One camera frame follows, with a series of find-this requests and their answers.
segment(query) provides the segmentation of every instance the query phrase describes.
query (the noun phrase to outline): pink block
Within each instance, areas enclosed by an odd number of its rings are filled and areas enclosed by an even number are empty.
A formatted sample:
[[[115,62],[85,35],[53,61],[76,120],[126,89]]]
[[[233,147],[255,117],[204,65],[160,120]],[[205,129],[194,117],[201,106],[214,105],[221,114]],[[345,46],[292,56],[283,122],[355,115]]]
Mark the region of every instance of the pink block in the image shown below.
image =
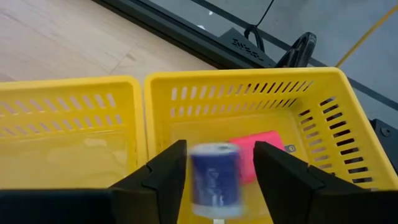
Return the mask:
[[[253,149],[256,141],[265,141],[269,144],[284,149],[284,144],[278,132],[268,131],[266,133],[252,134],[245,137],[233,138],[229,142],[238,145],[240,150],[240,174],[241,180],[244,184],[253,182],[256,179],[256,171],[253,164]]]

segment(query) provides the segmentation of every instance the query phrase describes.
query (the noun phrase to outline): floor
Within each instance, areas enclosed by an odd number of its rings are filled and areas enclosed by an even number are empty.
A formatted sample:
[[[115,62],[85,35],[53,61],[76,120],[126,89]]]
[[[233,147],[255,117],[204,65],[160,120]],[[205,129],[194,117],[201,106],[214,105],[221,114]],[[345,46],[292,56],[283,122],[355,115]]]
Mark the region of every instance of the floor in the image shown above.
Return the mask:
[[[151,0],[172,13],[220,36],[230,28],[243,32],[236,24],[189,0]],[[256,24],[271,0],[207,0],[244,21]],[[396,0],[275,0],[260,28],[286,43],[293,42],[304,32],[317,35],[313,56],[334,66],[359,38],[388,10]],[[345,74],[398,101],[398,13],[376,30],[370,38],[341,66]],[[283,50],[266,42],[266,53],[278,60]],[[379,118],[398,128],[398,112],[356,91],[369,118]]]
[[[90,0],[0,1],[0,81],[212,66]]]

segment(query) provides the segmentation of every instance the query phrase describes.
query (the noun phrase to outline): basket slot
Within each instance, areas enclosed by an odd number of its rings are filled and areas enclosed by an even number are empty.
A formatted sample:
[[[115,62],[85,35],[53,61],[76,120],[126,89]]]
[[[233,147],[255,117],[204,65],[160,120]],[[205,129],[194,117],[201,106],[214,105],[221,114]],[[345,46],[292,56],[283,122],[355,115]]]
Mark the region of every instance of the basket slot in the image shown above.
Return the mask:
[[[335,110],[336,110],[337,108],[339,108],[339,107],[340,107],[340,106],[339,106],[338,104],[331,105],[331,106],[325,108],[325,109],[322,111],[322,113],[327,114],[327,113],[335,112]]]
[[[211,86],[210,87],[210,90],[209,90],[209,94],[208,94],[208,98],[209,99],[212,99],[213,97],[214,97],[214,95],[215,95],[215,92],[216,92],[216,86]]]
[[[281,106],[281,107],[289,107],[289,105],[290,105],[290,101],[291,101],[292,99],[287,99],[287,100],[285,100],[284,102],[283,102],[283,105]]]
[[[177,88],[172,88],[172,100],[176,100],[177,99]]]
[[[17,132],[15,130],[13,130],[12,128],[3,128],[3,130],[4,130],[4,134],[6,136],[14,137],[14,136],[18,135]]]
[[[29,130],[30,130],[31,133],[40,134],[39,129],[36,128],[35,125],[33,125],[33,124],[28,124],[27,126],[28,126],[28,128],[29,128]]]
[[[310,81],[310,83],[304,87],[303,91],[306,91],[310,86],[314,83],[314,81]]]
[[[352,158],[358,158],[361,157],[362,154],[360,152],[353,152],[353,153],[349,153],[346,155],[341,156],[342,160],[348,160],[348,159],[352,159]]]
[[[271,85],[271,87],[268,89],[267,93],[270,93],[271,90],[274,88],[274,86],[275,86],[275,83],[273,83],[273,84]]]
[[[106,107],[106,106],[105,106],[105,102],[104,102],[104,100],[102,99],[101,95],[95,94],[95,95],[94,95],[94,99],[95,99],[97,105],[98,105],[100,108],[105,108],[105,107]]]
[[[15,115],[17,114],[17,110],[15,109],[14,106],[11,106],[9,103],[6,102],[0,102],[1,107],[3,108],[3,113],[5,115]]]
[[[188,91],[188,88],[186,86],[182,88],[181,100],[185,100],[187,98],[187,91]]]
[[[270,100],[267,100],[267,101],[262,105],[262,109],[263,109],[263,110],[266,109],[267,106],[269,106],[269,102],[270,102]]]
[[[55,128],[55,130],[57,131],[63,131],[63,129],[61,128],[61,125],[56,122],[56,121],[52,121],[52,126]]]
[[[294,90],[294,88],[297,86],[297,84],[299,84],[299,81],[294,83],[294,85],[290,88],[289,93],[291,93]]]
[[[54,101],[46,98],[46,99],[44,99],[44,103],[48,106],[48,108],[50,108],[51,111],[53,111],[53,112],[58,111],[58,108],[57,108],[56,104],[54,103]]]
[[[116,122],[118,124],[123,124],[123,119],[120,114],[116,114],[116,115],[114,115],[114,117],[116,118]]]
[[[345,159],[344,160],[344,164],[346,164],[347,166],[352,166],[353,164],[355,164],[354,166],[362,166],[361,162],[363,162],[364,159],[361,156],[358,157],[350,157],[349,159]]]
[[[255,106],[256,104],[257,104],[257,102],[251,103],[250,106],[249,106],[249,108],[248,108],[248,110],[249,110],[249,111],[253,110],[253,109],[254,109],[254,106]]]
[[[197,107],[195,109],[195,116],[199,116],[200,110],[201,110],[201,105],[197,105]]]
[[[331,115],[331,116],[327,116],[326,117],[326,121],[333,121],[334,119],[336,119],[336,118],[339,118],[339,117],[341,117],[343,115],[343,113],[342,112],[338,112],[338,113],[335,113],[335,114],[333,114],[333,115]]]
[[[234,91],[235,91],[235,86],[234,85],[230,85],[229,88],[228,88],[228,91],[226,92],[226,96],[231,96]]]
[[[193,86],[191,88],[191,92],[190,92],[190,99],[191,100],[195,99],[195,97],[197,95],[197,91],[198,91],[198,88],[196,86]]]
[[[348,169],[348,173],[353,174],[353,175],[354,174],[364,175],[362,173],[367,172],[367,171],[369,171],[369,169],[367,167],[358,167],[358,168]]]
[[[352,138],[352,137],[353,137],[353,134],[351,133],[351,130],[350,130],[350,129],[344,129],[344,130],[342,130],[342,131],[338,131],[338,132],[336,132],[335,134],[333,134],[333,137],[334,137],[336,140],[340,140],[340,139],[342,139],[342,138]]]
[[[64,120],[62,120],[62,123],[63,123],[63,127],[65,127],[65,129],[73,130],[73,127],[68,120],[64,119]]]
[[[83,95],[83,103],[88,109],[94,109],[93,100],[88,95]]]
[[[310,138],[313,138],[313,137],[318,136],[318,135],[319,135],[319,131],[314,131],[314,132],[312,132],[310,134],[307,134],[305,137],[307,139],[310,139]]]
[[[171,116],[172,118],[175,117],[175,108],[174,108],[174,107],[172,107],[172,108],[170,109],[170,116]]]
[[[27,135],[28,132],[19,125],[15,126],[15,130],[17,131],[17,135]]]
[[[78,118],[73,119],[73,123],[78,129],[83,129],[83,123]]]
[[[358,182],[358,183],[354,183],[354,184],[356,184],[356,185],[358,185],[358,186],[360,186],[360,187],[362,187],[362,188],[364,188],[364,189],[369,189],[369,190],[372,190],[372,189],[378,189],[377,188],[377,182],[373,179],[371,182]]]
[[[260,109],[260,108],[262,108],[261,106],[262,106],[262,103],[263,103],[263,101],[261,100],[258,104],[257,104],[257,106],[254,108],[255,110],[258,110],[258,109]]]
[[[213,105],[213,107],[211,108],[210,114],[215,114],[217,112],[217,105]]]
[[[249,83],[246,88],[244,89],[243,94],[247,95],[249,93],[250,87],[252,87],[251,83]]]
[[[244,112],[244,111],[246,110],[247,107],[248,107],[248,103],[244,103],[244,104],[242,105],[241,111]]]
[[[300,91],[302,89],[302,87],[306,84],[307,81],[304,81],[303,83],[301,83],[298,88],[296,89],[296,92]]]
[[[364,177],[358,177],[358,178],[352,178],[354,184],[359,184],[359,183],[366,183],[366,182],[373,182],[373,178],[370,176],[364,176]]]
[[[277,100],[271,100],[268,109],[271,109],[275,105],[276,102],[277,102]]]
[[[92,119],[90,119],[88,116],[85,116],[85,118],[84,118],[84,123],[85,123],[85,126],[86,126],[87,128],[93,128]]]
[[[192,108],[193,108],[192,105],[188,106],[188,108],[187,108],[187,116],[191,116],[192,115]]]
[[[296,100],[297,98],[294,98],[292,101],[290,101],[287,107],[291,107],[294,104],[294,102],[296,102]]]
[[[205,107],[203,107],[203,115],[207,115],[208,114],[208,112],[209,112],[209,105],[205,105]]]
[[[314,164],[314,166],[316,166],[319,169],[323,169],[324,171],[330,169],[333,167],[333,165],[331,163],[326,163],[326,164]]]
[[[311,120],[313,120],[313,117],[312,116],[307,116],[306,118],[304,118],[304,119],[302,119],[301,121],[300,121],[300,124],[301,125],[306,125],[309,121],[311,121]]]
[[[31,113],[32,110],[28,108],[28,105],[17,100],[16,105],[24,112],[24,113]]]
[[[116,102],[115,102],[115,100],[114,100],[114,98],[113,98],[113,94],[112,94],[112,93],[107,93],[107,94],[106,94],[106,98],[108,99],[109,105],[110,105],[112,108],[115,108],[115,107],[116,107]]]
[[[40,98],[40,99],[32,99],[32,100],[30,100],[30,102],[32,104],[34,104],[35,107],[37,107],[37,109],[40,112],[52,112],[52,111],[54,111],[54,109],[49,106],[49,104],[46,102],[46,100],[49,101],[48,99]]]
[[[317,125],[313,121],[311,121],[309,123],[305,123],[305,125],[303,125],[302,129],[303,129],[304,132],[312,131],[312,129],[315,128],[316,126]]]
[[[113,124],[115,124],[114,120],[109,114],[105,115],[105,121],[108,124],[108,126],[112,126]]]
[[[43,132],[49,133],[49,132],[54,131],[54,130],[50,127],[50,125],[47,125],[47,124],[42,123],[42,122],[39,123],[39,127],[40,127],[40,130],[42,130]]]
[[[72,105],[73,105],[77,110],[81,110],[81,104],[79,103],[79,101],[78,101],[74,96],[71,96],[71,97],[70,97],[70,101],[72,102]]]
[[[353,147],[353,148],[349,148],[349,149],[345,149],[345,150],[340,151],[340,154],[342,156],[351,155],[352,153],[358,152],[358,151],[359,151],[359,149],[357,147]]]
[[[235,95],[239,96],[243,92],[243,85],[239,84],[238,88],[236,89]]]
[[[268,83],[264,83],[259,93],[263,93],[264,90],[267,88],[267,85]]]
[[[353,148],[355,148],[355,147],[357,147],[358,145],[357,145],[357,143],[356,142],[351,142],[351,143],[348,143],[348,144],[344,144],[344,145],[342,145],[342,146],[338,146],[338,148],[337,148],[337,150],[339,150],[339,151],[343,151],[343,150],[345,150],[345,149],[353,149]]]
[[[68,106],[68,104],[65,102],[65,100],[63,100],[61,97],[57,98],[57,102],[59,103],[59,105],[61,105],[61,108],[63,108],[63,110],[65,110],[65,111],[71,110],[71,108]]]
[[[310,110],[305,110],[305,111],[299,113],[298,116],[299,117],[304,116],[304,115],[308,114],[309,112],[310,112]]]
[[[278,87],[276,88],[276,90],[275,90],[275,92],[274,92],[274,93],[278,93],[278,91],[279,91],[280,87],[281,87],[283,84],[284,84],[284,83],[283,83],[283,82],[281,82],[281,83],[278,85]]]
[[[98,115],[94,115],[94,120],[97,126],[102,127],[104,126],[103,120]]]
[[[336,133],[339,133],[339,132],[341,132],[341,131],[345,131],[345,130],[347,130],[347,129],[351,130],[351,128],[349,128],[346,124],[343,124],[343,125],[338,124],[337,126],[338,126],[337,128],[333,128],[333,129],[330,130],[330,132],[331,132],[332,134],[336,134]]]
[[[336,97],[331,96],[331,97],[325,99],[324,101],[320,102],[319,105],[320,106],[325,106],[325,105],[329,104],[330,102],[332,102],[335,99],[336,99]]]
[[[182,117],[184,115],[184,107],[180,106],[175,109],[176,116]]]
[[[311,140],[308,142],[309,147],[316,147],[317,145],[322,143],[322,139]]]
[[[225,113],[225,105],[221,105],[220,109],[218,110],[218,114],[224,114]]]
[[[288,89],[288,87],[292,84],[292,82],[288,82],[285,84],[285,87],[283,87],[282,92],[281,93],[285,93],[286,90]]]
[[[282,105],[283,102],[284,102],[284,100],[280,100],[279,103],[276,104],[275,108],[282,107],[281,105]]]
[[[330,128],[331,130],[333,130],[333,129],[339,128],[339,127],[341,127],[341,126],[343,126],[343,125],[346,125],[346,124],[347,124],[347,122],[346,122],[346,121],[343,121],[343,119],[338,119],[338,120],[334,121],[334,123],[329,124],[329,128]]]
[[[29,100],[29,102],[33,105],[33,107],[34,107],[37,111],[39,111],[39,112],[44,112],[43,106],[40,105],[36,100],[31,99],[31,100]]]
[[[252,94],[255,94],[255,93],[257,92],[257,90],[259,89],[259,87],[260,87],[260,83],[257,83],[257,84],[254,86],[253,91],[252,91],[251,93],[252,93]]]
[[[349,138],[349,139],[345,139],[345,140],[336,142],[336,145],[337,146],[344,146],[346,144],[353,143],[353,142],[355,142],[354,138]]]
[[[312,158],[314,162],[320,162],[320,161],[324,161],[329,159],[329,155],[328,154],[324,154],[324,155],[317,155],[316,157]]]
[[[322,146],[322,147],[318,147],[318,148],[316,148],[316,149],[312,149],[311,150],[311,153],[319,153],[319,152],[323,152],[323,151],[325,151],[326,150],[326,147],[325,146]]]

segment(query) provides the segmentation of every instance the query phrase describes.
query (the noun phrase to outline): black cable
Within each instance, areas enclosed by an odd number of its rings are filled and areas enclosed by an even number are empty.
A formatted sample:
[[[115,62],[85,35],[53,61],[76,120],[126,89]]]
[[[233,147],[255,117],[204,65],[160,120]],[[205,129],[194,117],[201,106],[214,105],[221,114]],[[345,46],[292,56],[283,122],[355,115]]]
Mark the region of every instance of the black cable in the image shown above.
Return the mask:
[[[262,22],[262,20],[265,18],[266,14],[268,13],[269,9],[272,6],[272,3],[274,3],[274,0],[271,1],[271,3],[268,5],[267,10],[265,11],[265,13],[262,15],[260,21],[257,23],[257,25],[250,25],[249,27],[246,28],[246,30],[244,31],[244,37],[247,38],[247,40],[249,39],[249,34],[250,32],[253,32],[254,37],[256,38],[256,44],[257,47],[262,50],[263,52],[264,50],[264,42],[262,41],[261,36],[259,35],[259,31],[258,31],[258,26],[260,25],[260,23]]]
[[[261,17],[260,21],[257,23],[257,25],[255,25],[255,27],[258,27],[258,26],[261,24],[262,20],[264,19],[264,17],[265,17],[265,16],[266,16],[266,14],[268,13],[269,9],[271,8],[271,6],[272,6],[272,3],[274,3],[274,0],[272,0],[272,1],[271,1],[271,3],[269,3],[269,5],[268,5],[268,8],[267,8],[266,12],[265,12],[265,13],[262,15],[262,17]]]

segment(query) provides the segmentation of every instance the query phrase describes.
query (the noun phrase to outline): yellow line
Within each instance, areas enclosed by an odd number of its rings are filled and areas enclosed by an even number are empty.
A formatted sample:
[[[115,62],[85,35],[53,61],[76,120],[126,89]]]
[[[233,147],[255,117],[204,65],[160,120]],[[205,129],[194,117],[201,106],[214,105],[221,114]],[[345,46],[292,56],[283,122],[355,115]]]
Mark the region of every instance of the yellow line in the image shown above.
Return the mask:
[[[346,55],[337,63],[336,67],[340,67],[342,63],[344,63],[347,58],[354,53],[354,51],[371,35],[381,24],[387,21],[388,17],[390,17],[394,12],[398,10],[398,5],[393,7],[380,21],[374,24],[361,38],[360,40],[347,52]]]

